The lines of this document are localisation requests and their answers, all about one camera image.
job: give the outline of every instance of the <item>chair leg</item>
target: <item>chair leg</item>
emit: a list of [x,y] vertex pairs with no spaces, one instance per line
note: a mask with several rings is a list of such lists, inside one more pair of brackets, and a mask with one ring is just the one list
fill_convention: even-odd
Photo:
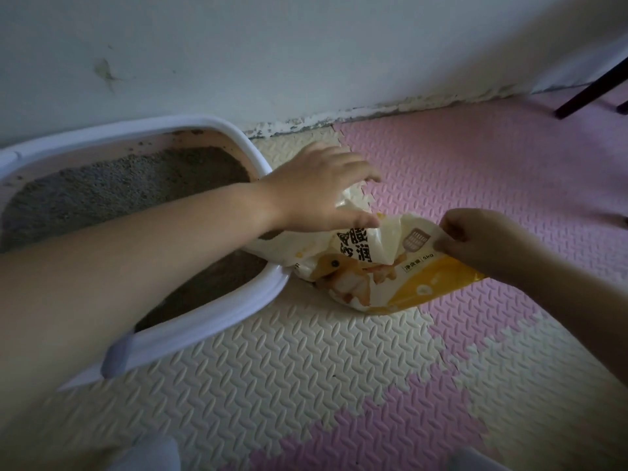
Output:
[[626,80],[628,80],[628,58],[624,59],[624,61],[620,62],[597,81],[591,83],[584,91],[565,102],[554,111],[554,115],[557,118],[565,118]]
[[620,114],[628,115],[628,101],[624,102],[617,106],[617,111]]

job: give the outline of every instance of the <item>person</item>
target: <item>person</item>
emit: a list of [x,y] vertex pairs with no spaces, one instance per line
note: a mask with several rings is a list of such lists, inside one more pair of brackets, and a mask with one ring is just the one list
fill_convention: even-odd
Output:
[[[350,185],[381,181],[343,148],[313,143],[253,183],[232,184],[0,255],[0,429],[95,362],[174,289],[273,230],[375,228],[339,210]],[[529,295],[624,384],[628,294],[551,252],[505,215],[468,208],[435,247]]]

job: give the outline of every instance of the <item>floor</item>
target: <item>floor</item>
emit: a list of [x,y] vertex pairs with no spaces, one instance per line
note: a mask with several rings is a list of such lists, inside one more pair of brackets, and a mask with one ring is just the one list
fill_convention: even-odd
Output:
[[[628,90],[555,120],[551,108],[571,95],[255,143],[274,166],[314,140],[347,144],[382,169],[382,184],[354,189],[374,210],[438,220],[454,206],[495,208],[625,285],[628,118],[612,104]],[[437,470],[463,445],[513,470],[625,468],[628,392],[544,311],[490,279],[389,316],[354,313],[292,279],[215,337],[49,397],[3,435],[0,453],[68,468],[155,431],[177,439],[184,469]]]

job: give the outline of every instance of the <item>gray granular litter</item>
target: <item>gray granular litter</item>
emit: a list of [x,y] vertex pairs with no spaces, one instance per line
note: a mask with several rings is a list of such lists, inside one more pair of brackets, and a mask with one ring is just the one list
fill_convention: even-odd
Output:
[[[174,149],[69,168],[27,183],[2,215],[0,252],[97,225],[150,206],[231,183],[244,167],[219,148]],[[266,261],[236,251],[201,271],[153,309],[137,330],[167,321],[233,291]]]

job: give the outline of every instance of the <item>plastic bag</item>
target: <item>plastic bag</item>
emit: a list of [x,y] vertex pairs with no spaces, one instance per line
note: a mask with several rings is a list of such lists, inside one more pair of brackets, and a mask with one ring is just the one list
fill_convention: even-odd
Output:
[[[356,208],[350,202],[346,208]],[[463,288],[484,275],[433,244],[447,234],[413,214],[383,215],[380,227],[322,233],[282,232],[245,250],[294,267],[334,300],[359,311],[386,314],[418,306]]]

